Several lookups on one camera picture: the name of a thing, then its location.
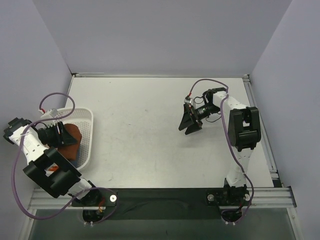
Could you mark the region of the brown towel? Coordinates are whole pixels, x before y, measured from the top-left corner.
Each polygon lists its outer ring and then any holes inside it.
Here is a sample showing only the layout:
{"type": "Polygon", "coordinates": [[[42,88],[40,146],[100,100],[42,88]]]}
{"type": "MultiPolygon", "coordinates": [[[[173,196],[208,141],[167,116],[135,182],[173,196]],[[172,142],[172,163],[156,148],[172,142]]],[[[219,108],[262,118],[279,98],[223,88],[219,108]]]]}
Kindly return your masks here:
{"type": "Polygon", "coordinates": [[[62,154],[68,161],[72,161],[76,158],[77,150],[80,148],[80,143],[82,140],[82,134],[78,128],[78,143],[74,145],[65,145],[57,148],[57,151],[62,154]]]}

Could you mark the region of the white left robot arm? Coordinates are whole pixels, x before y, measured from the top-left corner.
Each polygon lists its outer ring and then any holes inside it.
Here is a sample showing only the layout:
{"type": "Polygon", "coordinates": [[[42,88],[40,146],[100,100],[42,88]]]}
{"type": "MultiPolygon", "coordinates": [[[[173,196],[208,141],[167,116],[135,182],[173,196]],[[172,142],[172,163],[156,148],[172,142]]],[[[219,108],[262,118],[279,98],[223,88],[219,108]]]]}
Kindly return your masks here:
{"type": "Polygon", "coordinates": [[[22,146],[27,160],[23,172],[54,198],[70,195],[97,205],[101,193],[72,164],[82,140],[79,128],[61,121],[39,129],[30,124],[30,120],[16,117],[3,131],[9,143],[22,146]]]}

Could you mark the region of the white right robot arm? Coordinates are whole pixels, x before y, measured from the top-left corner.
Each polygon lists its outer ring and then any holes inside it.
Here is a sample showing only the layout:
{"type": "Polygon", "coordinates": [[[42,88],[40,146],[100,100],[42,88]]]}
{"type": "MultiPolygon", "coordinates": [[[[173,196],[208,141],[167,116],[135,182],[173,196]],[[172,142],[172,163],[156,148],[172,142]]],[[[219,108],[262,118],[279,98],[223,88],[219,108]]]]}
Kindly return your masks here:
{"type": "Polygon", "coordinates": [[[251,154],[261,141],[260,114],[257,107],[240,103],[227,93],[224,87],[213,88],[202,94],[203,105],[196,107],[194,99],[187,95],[183,104],[183,116],[178,127],[185,135],[202,129],[203,119],[213,114],[220,114],[226,140],[233,157],[233,163],[226,176],[230,186],[222,191],[224,203],[233,205],[240,199],[236,188],[247,184],[247,170],[251,154]]]}

